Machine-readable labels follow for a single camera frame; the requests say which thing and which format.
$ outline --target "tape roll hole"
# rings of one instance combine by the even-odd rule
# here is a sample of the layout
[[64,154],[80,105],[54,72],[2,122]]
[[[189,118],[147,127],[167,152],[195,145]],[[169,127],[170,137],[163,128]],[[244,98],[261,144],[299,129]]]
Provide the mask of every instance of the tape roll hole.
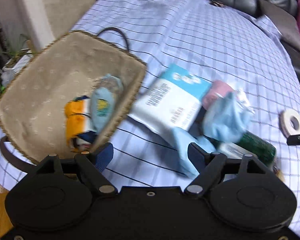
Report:
[[290,118],[290,124],[294,130],[299,130],[300,127],[299,121],[294,116]]

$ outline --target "plastic packaging bag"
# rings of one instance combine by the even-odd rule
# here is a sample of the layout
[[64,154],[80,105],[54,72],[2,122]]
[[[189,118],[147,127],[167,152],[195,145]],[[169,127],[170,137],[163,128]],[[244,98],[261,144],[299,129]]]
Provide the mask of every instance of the plastic packaging bag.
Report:
[[171,128],[189,130],[210,86],[210,82],[172,64],[136,101],[129,116],[174,146]]
[[253,114],[242,90],[230,92],[207,110],[202,123],[203,133],[218,141],[236,143],[246,132]]

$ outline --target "basket handle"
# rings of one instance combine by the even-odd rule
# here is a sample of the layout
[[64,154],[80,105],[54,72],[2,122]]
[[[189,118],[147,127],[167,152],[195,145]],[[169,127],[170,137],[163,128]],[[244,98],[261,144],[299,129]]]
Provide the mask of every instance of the basket handle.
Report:
[[122,36],[122,38],[124,39],[124,42],[126,43],[127,51],[130,52],[128,39],[127,39],[126,35],[125,35],[121,30],[119,30],[118,28],[115,28],[115,27],[105,28],[105,29],[103,29],[101,32],[99,32],[99,33],[97,34],[97,37],[98,37],[101,33],[104,33],[104,32],[106,32],[106,31],[114,31],[114,32],[119,33],[119,34]]
[[13,166],[15,166],[17,169],[24,171],[25,173],[30,173],[35,169],[36,165],[32,165],[30,163],[26,163],[23,160],[20,160],[19,158],[15,157],[5,146],[5,142],[9,142],[9,139],[7,136],[4,136],[0,140],[0,151],[2,156]]

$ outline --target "basket rim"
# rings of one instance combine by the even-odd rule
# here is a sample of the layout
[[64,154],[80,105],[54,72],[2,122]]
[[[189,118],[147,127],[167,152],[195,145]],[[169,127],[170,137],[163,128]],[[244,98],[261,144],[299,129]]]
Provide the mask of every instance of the basket rim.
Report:
[[[94,35],[94,34],[92,34],[92,33],[88,33],[88,32],[86,32],[86,31],[82,31],[82,30],[73,30],[73,31],[69,31],[69,32],[63,34],[63,35],[60,36],[58,39],[55,39],[53,42],[51,42],[50,44],[48,44],[48,45],[47,45],[44,49],[42,49],[40,52],[38,52],[38,53],[36,53],[35,55],[33,55],[33,57],[30,59],[30,61],[29,61],[25,66],[22,67],[22,69],[20,70],[20,72],[14,77],[14,79],[13,79],[13,80],[10,82],[10,84],[6,87],[6,89],[4,90],[4,92],[0,95],[0,102],[1,102],[1,100],[2,100],[2,98],[3,98],[3,96],[5,95],[5,93],[9,90],[10,86],[13,84],[13,82],[14,82],[14,81],[15,81],[15,80],[23,73],[23,71],[24,71],[24,70],[25,70],[25,69],[26,69],[26,68],[27,68],[34,60],[36,60],[36,58],[37,58],[39,55],[41,55],[42,53],[44,53],[45,51],[47,51],[48,49],[50,49],[50,47],[51,47],[53,44],[55,44],[55,43],[57,43],[57,42],[59,42],[59,41],[65,39],[67,36],[69,36],[69,35],[72,34],[72,33],[81,33],[81,34],[84,34],[84,35],[88,35],[88,36],[90,36],[90,37],[92,37],[92,38],[94,38],[94,39],[96,39],[96,40],[99,40],[99,41],[101,41],[101,42],[103,42],[103,43],[105,43],[105,44],[107,44],[107,45],[110,45],[110,46],[112,46],[112,47],[114,47],[114,48],[120,50],[121,52],[124,52],[125,54],[127,54],[127,55],[130,56],[130,57],[133,57],[135,60],[137,60],[138,62],[140,62],[142,65],[144,65],[144,73],[143,73],[143,76],[142,76],[142,80],[144,79],[144,76],[145,76],[145,74],[146,74],[146,69],[147,69],[147,63],[146,63],[146,62],[144,62],[143,60],[141,60],[141,59],[138,58],[137,56],[131,54],[131,53],[128,52],[126,49],[121,49],[121,48],[119,48],[116,44],[114,44],[114,43],[112,43],[112,42],[109,42],[109,41],[106,41],[106,40],[104,40],[104,39],[102,39],[102,38],[99,38],[99,37],[97,37],[96,35]],[[128,98],[128,100],[127,100],[127,105],[128,105],[129,108],[131,107],[131,105],[132,105],[132,103],[133,103],[133,101],[134,101],[134,98],[135,98],[136,94],[138,93],[138,91],[139,91],[139,89],[140,89],[140,87],[141,87],[142,80],[141,80],[140,84],[138,85],[136,91],[135,91],[135,92],[130,96],[130,98]],[[110,137],[112,136],[112,134],[115,132],[115,130],[117,130],[117,127],[118,127],[119,123],[124,119],[124,117],[125,117],[126,115],[127,115],[127,113],[126,113],[126,112],[123,112],[123,113],[121,113],[119,116],[116,117],[116,119],[115,119],[115,122],[116,122],[115,129],[112,129],[112,130],[109,132],[109,134],[106,135],[108,138],[110,138]],[[39,163],[39,161],[35,160],[34,158],[32,158],[31,156],[29,156],[28,154],[26,154],[26,153],[25,153],[25,152],[17,145],[17,143],[13,140],[13,138],[10,136],[10,134],[7,132],[7,130],[4,128],[1,119],[0,119],[0,128],[1,128],[2,131],[6,134],[7,138],[8,138],[9,141],[11,142],[12,146],[13,146],[16,150],[18,150],[18,152],[20,152],[21,155],[23,155],[24,157],[26,157],[28,160],[30,160],[30,161],[31,161],[32,163],[34,163],[34,164],[38,164],[38,163]],[[92,147],[92,148],[94,147],[94,144],[95,144],[96,141],[97,141],[97,139],[94,141],[94,143],[91,144],[91,147]]]

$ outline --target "pink cloth roll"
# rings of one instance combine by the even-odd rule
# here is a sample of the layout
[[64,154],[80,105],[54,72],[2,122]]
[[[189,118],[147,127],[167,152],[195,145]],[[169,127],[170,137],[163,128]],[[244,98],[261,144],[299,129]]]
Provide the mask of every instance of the pink cloth roll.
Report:
[[214,81],[208,93],[202,98],[203,108],[208,110],[213,102],[219,98],[217,94],[225,97],[229,92],[232,91],[234,90],[227,83],[221,80]]

